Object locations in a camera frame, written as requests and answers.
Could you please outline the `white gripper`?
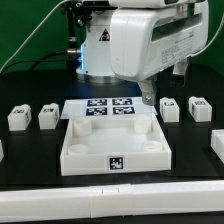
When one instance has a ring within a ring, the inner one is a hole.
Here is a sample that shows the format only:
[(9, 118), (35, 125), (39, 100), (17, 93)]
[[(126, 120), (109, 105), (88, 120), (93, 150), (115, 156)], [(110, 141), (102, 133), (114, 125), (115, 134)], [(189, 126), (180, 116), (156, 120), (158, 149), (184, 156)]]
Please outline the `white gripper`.
[(206, 2), (113, 2), (110, 22), (111, 66), (115, 75), (139, 83), (144, 104), (154, 106), (156, 88), (150, 76), (174, 65), (186, 74), (188, 57), (206, 45)]

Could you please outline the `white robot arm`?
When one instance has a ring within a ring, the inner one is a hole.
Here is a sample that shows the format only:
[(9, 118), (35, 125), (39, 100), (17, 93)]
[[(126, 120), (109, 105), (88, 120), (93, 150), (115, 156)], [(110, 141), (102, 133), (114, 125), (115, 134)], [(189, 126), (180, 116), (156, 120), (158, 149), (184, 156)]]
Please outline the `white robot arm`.
[(211, 43), (208, 0), (79, 0), (75, 10), (86, 26), (77, 72), (136, 82), (148, 105), (156, 74), (171, 68), (183, 84), (189, 59)]

